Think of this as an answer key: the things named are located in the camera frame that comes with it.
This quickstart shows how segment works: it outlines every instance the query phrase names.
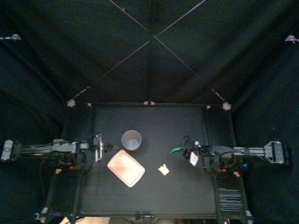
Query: floor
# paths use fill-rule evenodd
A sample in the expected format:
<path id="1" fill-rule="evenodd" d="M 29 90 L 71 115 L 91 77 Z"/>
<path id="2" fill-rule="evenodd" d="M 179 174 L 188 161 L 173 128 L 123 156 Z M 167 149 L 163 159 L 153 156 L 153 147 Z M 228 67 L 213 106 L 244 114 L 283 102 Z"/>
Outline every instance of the floor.
<path id="1" fill-rule="evenodd" d="M 108 224 L 108 217 L 85 217 L 83 220 L 79 220 L 76 223 L 80 224 Z M 68 224 L 69 220 L 65 218 L 60 224 Z"/>

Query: black backdrop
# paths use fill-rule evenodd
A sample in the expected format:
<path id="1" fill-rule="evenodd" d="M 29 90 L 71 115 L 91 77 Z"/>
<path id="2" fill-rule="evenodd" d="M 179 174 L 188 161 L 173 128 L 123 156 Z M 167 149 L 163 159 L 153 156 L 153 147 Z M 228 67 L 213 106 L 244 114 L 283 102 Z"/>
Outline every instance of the black backdrop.
<path id="1" fill-rule="evenodd" d="M 60 137 L 67 100 L 87 87 L 77 102 L 223 103 L 213 88 L 232 104 L 238 144 L 280 140 L 292 150 L 292 169 L 254 167 L 246 184 L 260 223 L 296 223 L 299 45 L 284 39 L 298 4 L 1 1 L 0 37 L 19 33 L 23 40 L 0 43 L 0 141 Z M 0 221 L 27 217 L 43 203 L 39 172 L 7 172 L 1 166 L 0 205 L 12 209 Z"/>

